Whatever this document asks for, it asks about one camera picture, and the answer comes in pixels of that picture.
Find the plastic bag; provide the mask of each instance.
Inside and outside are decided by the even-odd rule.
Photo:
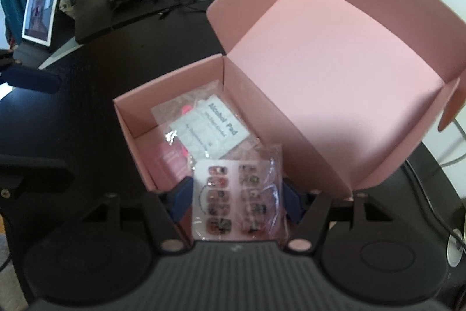
[[[260,141],[214,81],[151,109],[166,141],[179,141],[192,167],[202,159],[237,159]]]
[[[244,151],[247,160],[200,160],[194,171],[195,240],[287,238],[281,200],[281,146]]]

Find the blue clamp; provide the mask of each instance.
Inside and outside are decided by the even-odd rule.
[[[298,224],[307,211],[305,193],[296,190],[289,178],[284,178],[283,182],[283,206],[288,214],[288,218]]]
[[[193,203],[192,177],[184,177],[172,190],[166,193],[167,211],[174,223],[179,223]]]

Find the black desk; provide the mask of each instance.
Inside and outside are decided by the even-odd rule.
[[[111,30],[149,17],[174,4],[174,0],[131,0],[112,10],[108,0],[76,0],[76,41],[78,44],[85,44]]]
[[[16,89],[0,101],[0,154],[64,158],[75,174],[62,194],[24,194],[6,204],[12,220],[8,238],[27,301],[33,300],[21,263],[28,248],[66,218],[106,192],[139,197],[145,187],[123,139],[112,99],[176,68],[222,52],[206,16],[175,10],[166,19],[141,20],[94,40],[48,70],[64,81],[55,95]],[[419,146],[411,158],[423,178],[438,168]],[[464,209],[439,171],[425,183],[439,213],[452,227],[463,226]],[[446,245],[422,216],[403,172],[367,191],[432,241]],[[466,282],[466,258],[450,270],[439,298],[451,305]]]

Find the pink box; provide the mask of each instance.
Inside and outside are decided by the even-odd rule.
[[[151,108],[212,80],[264,143],[283,144],[295,183],[336,197],[384,181],[466,97],[466,25],[439,0],[216,0],[207,16],[226,56],[115,99],[149,190]]]

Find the white paper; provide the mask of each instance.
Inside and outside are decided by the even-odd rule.
[[[221,158],[249,136],[248,130],[216,95],[199,101],[195,108],[171,123],[170,128],[196,161]]]

